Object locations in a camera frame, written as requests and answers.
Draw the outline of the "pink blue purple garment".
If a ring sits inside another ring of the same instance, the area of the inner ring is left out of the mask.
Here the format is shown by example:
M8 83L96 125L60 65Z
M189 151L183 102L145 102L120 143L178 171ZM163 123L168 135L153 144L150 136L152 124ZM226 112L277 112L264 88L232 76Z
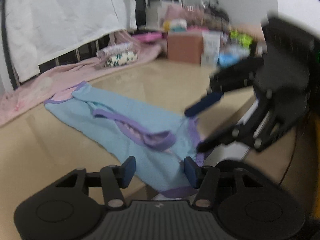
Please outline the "pink blue purple garment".
M198 119L81 82L44 103L60 121L99 143L120 162L136 160L136 176L167 198L196 193L184 174L190 157L202 166Z

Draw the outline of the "yellow white plush toy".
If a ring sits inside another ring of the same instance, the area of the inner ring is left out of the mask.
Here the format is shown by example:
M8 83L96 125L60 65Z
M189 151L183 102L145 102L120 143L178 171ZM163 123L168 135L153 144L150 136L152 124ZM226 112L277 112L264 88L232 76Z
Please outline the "yellow white plush toy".
M185 19L179 18L175 20L166 20L163 22L163 30L165 32L181 32L187 30L187 21Z

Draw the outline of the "pink plastic case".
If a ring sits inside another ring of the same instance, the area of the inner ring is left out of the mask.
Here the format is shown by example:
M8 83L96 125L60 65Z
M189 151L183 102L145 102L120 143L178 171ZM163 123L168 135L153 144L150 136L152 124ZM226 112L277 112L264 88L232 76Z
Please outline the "pink plastic case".
M163 38L163 34L161 32L149 32L149 33L143 33L143 34L136 34L133 35L135 39L137 39L139 42L143 43L149 43L149 42L155 42L159 39Z

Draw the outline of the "stacked white boxes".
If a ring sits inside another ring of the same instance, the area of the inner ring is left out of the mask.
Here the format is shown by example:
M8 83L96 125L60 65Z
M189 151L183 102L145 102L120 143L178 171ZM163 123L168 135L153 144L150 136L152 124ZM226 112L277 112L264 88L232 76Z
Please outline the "stacked white boxes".
M145 10L146 26L151 28L161 28L168 6L176 4L170 0L153 0L150 1Z

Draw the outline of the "folded floral cream cloth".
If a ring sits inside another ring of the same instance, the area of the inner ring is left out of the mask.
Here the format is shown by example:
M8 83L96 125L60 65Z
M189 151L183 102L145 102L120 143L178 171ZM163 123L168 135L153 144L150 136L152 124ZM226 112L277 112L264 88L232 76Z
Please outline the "folded floral cream cloth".
M106 60L107 67L120 67L129 63L135 62L138 59L138 55L133 51L126 51L109 57Z

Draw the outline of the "folded pink patterned cloth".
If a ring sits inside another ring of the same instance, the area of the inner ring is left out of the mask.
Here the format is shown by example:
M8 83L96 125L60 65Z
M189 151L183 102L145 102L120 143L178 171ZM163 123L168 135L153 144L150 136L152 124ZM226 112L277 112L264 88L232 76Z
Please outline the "folded pink patterned cloth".
M110 56L129 51L132 48L133 48L132 42L126 42L126 43L121 43L121 44L117 44L117 45L112 45L112 46L108 46L108 47L105 47L105 48L97 51L96 57L99 59L106 59Z

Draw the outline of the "pink fluffy blanket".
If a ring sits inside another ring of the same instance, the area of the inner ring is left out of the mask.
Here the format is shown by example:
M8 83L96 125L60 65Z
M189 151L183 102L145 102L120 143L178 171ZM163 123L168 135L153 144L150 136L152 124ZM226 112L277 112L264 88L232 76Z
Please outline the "pink fluffy blanket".
M132 68L154 61L162 52L160 44L146 44L127 33L117 31L110 35L110 44L133 43L133 51L138 54L136 62L123 68ZM82 81L91 81L101 76L117 72L121 67L105 67L104 61L92 57L74 64L54 67L37 78L21 85L12 93L1 98L1 126L51 98L55 93L68 89Z

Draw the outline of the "metal bed rail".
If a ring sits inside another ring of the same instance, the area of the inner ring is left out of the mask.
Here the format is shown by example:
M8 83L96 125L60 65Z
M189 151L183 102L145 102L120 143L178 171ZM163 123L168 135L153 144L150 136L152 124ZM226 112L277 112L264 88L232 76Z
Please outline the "metal bed rail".
M151 1L1 0L1 92L91 56L83 47L109 33L144 25Z

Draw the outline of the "white towel on rail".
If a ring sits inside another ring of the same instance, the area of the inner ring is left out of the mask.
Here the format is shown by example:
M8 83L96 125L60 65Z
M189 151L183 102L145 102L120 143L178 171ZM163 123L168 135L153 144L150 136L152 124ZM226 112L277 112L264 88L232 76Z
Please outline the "white towel on rail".
M84 44L135 29L135 9L135 0L5 0L10 57L19 81Z

